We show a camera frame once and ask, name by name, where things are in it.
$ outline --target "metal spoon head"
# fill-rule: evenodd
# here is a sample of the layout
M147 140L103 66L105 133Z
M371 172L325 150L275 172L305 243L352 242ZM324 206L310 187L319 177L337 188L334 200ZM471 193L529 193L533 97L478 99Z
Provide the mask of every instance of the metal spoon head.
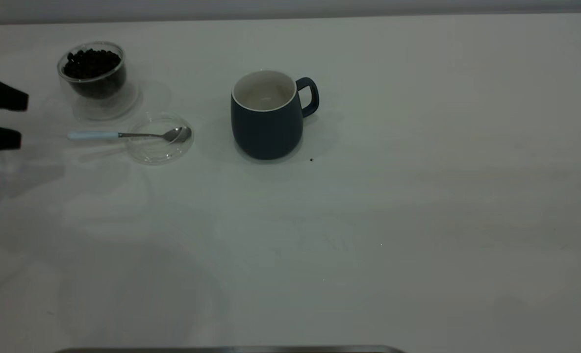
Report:
M183 129L182 127L175 127L172 130L167 131L165 134L162 135L162 138L165 139L166 141L172 142L174 139L176 139L179 134L181 133L181 129Z
M192 136L192 130L186 127L176 127L162 135L162 138L169 142L182 143Z
M183 143L185 140L189 139L192 136L192 130L189 127L180 127L181 131L179 132L178 137L175 139L177 143Z

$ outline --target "table surface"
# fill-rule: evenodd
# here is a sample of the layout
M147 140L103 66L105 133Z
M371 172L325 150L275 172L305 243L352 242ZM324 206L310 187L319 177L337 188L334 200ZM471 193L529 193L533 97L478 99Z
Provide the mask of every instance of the table surface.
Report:
M178 112L187 154L63 138L87 127L55 65L93 40L142 90L101 129ZM230 129L257 69L321 95L274 163ZM25 136L0 153L0 353L581 353L581 14L0 26L0 80L30 94L0 110Z

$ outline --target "coffee bean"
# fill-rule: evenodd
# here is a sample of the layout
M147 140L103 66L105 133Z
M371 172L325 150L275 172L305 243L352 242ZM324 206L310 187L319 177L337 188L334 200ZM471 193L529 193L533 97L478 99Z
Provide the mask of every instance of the coffee bean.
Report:
M95 78L110 72L120 65L122 59L108 50L88 49L69 53L64 74L80 80ZM126 82L126 70L122 65L107 77L91 82L69 82L78 94L86 98L105 99L113 96Z

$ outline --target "dark blue mug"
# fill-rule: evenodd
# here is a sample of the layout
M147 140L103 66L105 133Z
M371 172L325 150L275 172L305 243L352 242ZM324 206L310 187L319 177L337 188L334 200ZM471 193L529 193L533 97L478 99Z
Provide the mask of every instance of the dark blue mug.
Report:
M301 108L299 90L310 87L312 101ZM272 70L252 72L231 91L231 127L236 143L257 159L280 158L301 140L303 119L319 107L319 90L310 78L295 82Z

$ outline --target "spoon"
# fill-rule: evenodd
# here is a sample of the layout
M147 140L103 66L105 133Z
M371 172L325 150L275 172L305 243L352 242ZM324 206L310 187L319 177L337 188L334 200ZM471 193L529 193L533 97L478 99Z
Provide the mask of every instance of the spoon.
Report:
M189 127L175 127L168 130L163 135L158 134L133 134L116 131L73 131L68 134L71 141L87 141L96 139L118 139L118 138L162 138L169 142L183 142L192 135Z

